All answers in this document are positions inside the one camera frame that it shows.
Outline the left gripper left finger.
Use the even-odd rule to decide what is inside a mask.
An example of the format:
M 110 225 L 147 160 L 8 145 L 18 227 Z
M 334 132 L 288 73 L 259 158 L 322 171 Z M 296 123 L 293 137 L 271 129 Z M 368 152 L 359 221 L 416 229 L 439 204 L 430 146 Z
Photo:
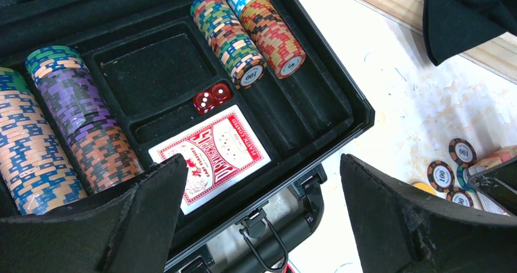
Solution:
M 188 174 L 181 155 L 43 215 L 1 219 L 2 272 L 163 272 Z

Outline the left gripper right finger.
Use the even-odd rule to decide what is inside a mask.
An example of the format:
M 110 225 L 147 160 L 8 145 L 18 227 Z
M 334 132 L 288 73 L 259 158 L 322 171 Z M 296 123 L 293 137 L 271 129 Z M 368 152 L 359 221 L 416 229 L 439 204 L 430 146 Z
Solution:
M 515 272 L 516 218 L 468 208 L 351 154 L 341 182 L 364 272 Z

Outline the black poker set case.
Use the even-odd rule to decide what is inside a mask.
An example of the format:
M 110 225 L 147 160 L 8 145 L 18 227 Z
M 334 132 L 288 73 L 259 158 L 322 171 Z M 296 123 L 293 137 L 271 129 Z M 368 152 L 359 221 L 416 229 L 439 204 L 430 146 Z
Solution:
M 323 216 L 321 162 L 373 125 L 374 109 L 298 0 L 271 0 L 306 59 L 279 79 L 233 83 L 194 23 L 194 0 L 1 0 L 1 65 L 35 84 L 25 61 L 70 46 L 126 134 L 144 173 L 42 216 L 21 215 L 1 185 L 2 272 L 210 270 L 207 242 L 259 215 L 284 188 L 301 197 L 294 219 L 269 229 L 223 267 L 260 272 L 307 239 Z M 270 162 L 190 214 L 179 206 L 190 166 L 155 164 L 153 146 L 238 107 Z

